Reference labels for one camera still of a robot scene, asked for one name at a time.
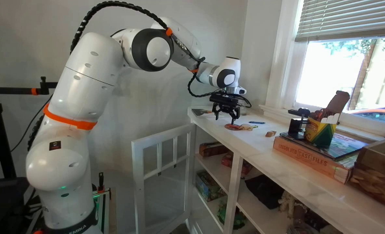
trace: blue marker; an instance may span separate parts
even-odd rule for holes
[[[251,124],[265,124],[265,122],[258,122],[258,121],[249,121]]]

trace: box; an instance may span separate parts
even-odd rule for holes
[[[349,99],[347,92],[337,91],[326,108],[311,113],[308,116],[304,138],[319,147],[329,146],[340,114]]]
[[[354,152],[332,161],[332,159],[282,136],[275,138],[273,148],[343,184],[350,178],[358,156],[358,152]]]
[[[350,185],[385,205],[385,140],[360,150]]]
[[[218,154],[225,154],[229,150],[220,142],[203,143],[200,145],[199,153],[203,157],[210,157]]]
[[[233,166],[233,152],[228,152],[226,155],[224,155],[221,158],[221,164],[224,166],[232,167]],[[243,165],[242,165],[242,177],[246,176],[249,174],[250,170],[252,170],[253,165],[247,162],[246,160],[243,160]]]
[[[206,171],[197,173],[195,186],[204,200],[208,202],[227,195]]]

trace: car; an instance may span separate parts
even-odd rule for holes
[[[347,113],[385,122],[385,108],[351,110]]]

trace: window sill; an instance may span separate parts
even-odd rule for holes
[[[296,118],[297,116],[293,114],[289,114],[286,109],[272,108],[265,105],[259,105],[260,109],[263,110],[263,115],[273,118],[277,121],[280,121],[284,124],[289,124],[292,118]],[[351,126],[346,126],[339,124],[337,125],[337,132],[347,135],[352,138],[356,138],[358,140],[364,141],[366,143],[372,143],[375,141],[380,141],[385,139],[382,135],[377,135],[371,132],[366,132],[364,130],[360,130]]]

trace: orange ring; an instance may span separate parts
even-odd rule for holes
[[[55,121],[59,121],[65,124],[70,124],[76,126],[78,129],[83,129],[83,130],[92,130],[93,127],[97,124],[97,122],[86,122],[86,121],[75,121],[75,120],[70,120],[61,116],[58,116],[56,114],[51,113],[48,110],[48,105],[45,105],[44,107],[44,114],[49,117],[50,119],[53,119]]]
[[[31,93],[33,95],[38,95],[37,89],[36,88],[31,88]]]
[[[165,31],[165,33],[167,34],[167,36],[171,36],[172,35],[172,29],[168,27],[167,31]]]

